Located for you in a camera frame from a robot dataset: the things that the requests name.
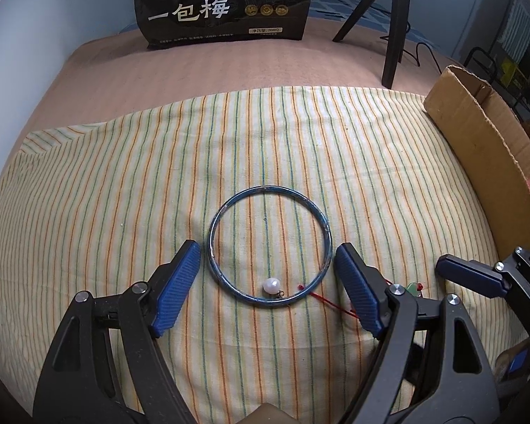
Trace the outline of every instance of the metal bangle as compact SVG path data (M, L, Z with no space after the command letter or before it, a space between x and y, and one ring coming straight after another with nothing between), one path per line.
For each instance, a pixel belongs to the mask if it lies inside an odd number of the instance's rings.
M294 293L288 297L285 298L279 298L275 300L267 300L265 298L249 295L247 293L244 293L243 291L237 289L232 285L232 283L224 276L224 273L218 266L218 263L216 262L216 257L214 254L214 236L216 234L216 228L218 227L218 222L222 218L222 216L225 214L226 210L232 207L234 204L239 202L242 199L249 198L250 196L256 195L256 194L263 194L263 193L276 193L283 196L290 197L294 199L295 201L299 202L303 206L305 206L309 212L314 215L314 218L317 219L318 223L320 223L320 226L322 228L322 235L324 238L324 263L322 264L322 267L320 268L320 272L312 279L312 281L303 288L303 290L300 290L297 293ZM214 218L212 219L212 222L210 223L210 231L208 233L208 259L210 261L210 270L212 272L213 277L218 281L218 283L227 291L233 294L236 298L249 303L251 305L255 306L262 306L262 307L279 307L279 306L287 306L289 304L292 304L301 298L308 295L311 291L313 291L317 285L322 281L324 278L326 272L328 271L328 268L330 266L330 262L332 260L332 233L330 232L330 227L328 225L328 220L322 213L322 211L312 202L310 199L308 199L303 194L291 190L290 188L285 187L275 187L275 186L264 186L264 187L253 187L246 189L244 191L241 191L235 195L233 195L231 198L229 198L222 207L218 210Z

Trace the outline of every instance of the white pearl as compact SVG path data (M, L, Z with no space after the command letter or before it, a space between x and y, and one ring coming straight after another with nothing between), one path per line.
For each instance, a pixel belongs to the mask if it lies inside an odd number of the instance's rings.
M281 281L276 277L269 277L263 282L263 290L270 295L276 295L281 291Z

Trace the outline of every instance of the striped cloth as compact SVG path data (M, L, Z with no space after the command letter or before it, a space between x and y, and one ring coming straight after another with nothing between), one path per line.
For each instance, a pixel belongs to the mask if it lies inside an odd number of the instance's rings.
M451 253L497 259L471 185L423 111L423 97L350 87L275 87L185 100L108 123L31 133L0 180L0 377L31 408L40 368L71 298L148 279L185 239L204 243L234 193L283 185L309 196L394 282L461 295L493 360L522 329L499 300L436 281ZM257 196L228 211L218 259L232 282L285 293L317 273L322 236L300 205ZM330 269L325 298L349 308ZM139 408L123 348L116 365ZM357 320L308 297L246 306L211 279L206 257L159 345L198 422L231 424L270 402L302 423L336 422L375 343ZM406 406L405 385L396 406Z

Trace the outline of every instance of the black package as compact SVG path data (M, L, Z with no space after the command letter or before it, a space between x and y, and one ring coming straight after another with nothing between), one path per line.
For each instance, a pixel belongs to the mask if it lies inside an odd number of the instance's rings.
M300 40L310 0L135 0L150 47L256 38Z

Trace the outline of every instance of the tripod leg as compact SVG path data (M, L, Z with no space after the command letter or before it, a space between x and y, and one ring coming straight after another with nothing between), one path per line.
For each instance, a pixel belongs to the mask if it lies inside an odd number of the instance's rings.
M342 41L343 37L348 34L352 27L357 23L359 19L365 14L365 11L369 9L369 6L373 4L375 0L361 0L357 7L353 10L352 14L348 17L339 32L334 36L335 42Z
M387 55L385 56L385 67L383 68L383 79L381 80L381 84L387 89L391 89L393 86L397 64L402 59L409 8L410 0L393 0L390 16L389 42L387 45Z

